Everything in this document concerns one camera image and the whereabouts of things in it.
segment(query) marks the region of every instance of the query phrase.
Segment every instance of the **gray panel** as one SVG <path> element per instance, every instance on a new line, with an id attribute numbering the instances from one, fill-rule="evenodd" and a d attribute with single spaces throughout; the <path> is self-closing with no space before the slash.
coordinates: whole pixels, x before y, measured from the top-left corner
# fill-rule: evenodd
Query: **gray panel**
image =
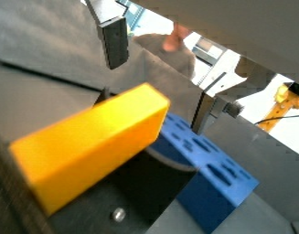
<path id="1" fill-rule="evenodd" d="M 101 89 L 121 78 L 144 80 L 130 43 L 129 62 L 109 70 L 86 6 L 78 0 L 0 0 L 0 60 Z"/>
<path id="2" fill-rule="evenodd" d="M 90 107 L 98 93 L 0 66 L 0 136 L 13 141 Z"/>
<path id="3" fill-rule="evenodd" d="M 201 36 L 299 80 L 299 0 L 137 0 Z"/>
<path id="4" fill-rule="evenodd" d="M 204 234 L 174 200 L 146 234 Z M 293 234 L 289 222 L 252 193 L 212 234 Z"/>
<path id="5" fill-rule="evenodd" d="M 0 0 L 0 60 L 117 93 L 146 81 L 169 98 L 170 112 L 189 122 L 201 90 L 132 41 L 128 49 L 128 61 L 109 70 L 78 0 Z"/>
<path id="6" fill-rule="evenodd" d="M 299 220 L 299 154 L 241 117 L 221 113 L 204 135 L 260 181 L 257 196 Z"/>

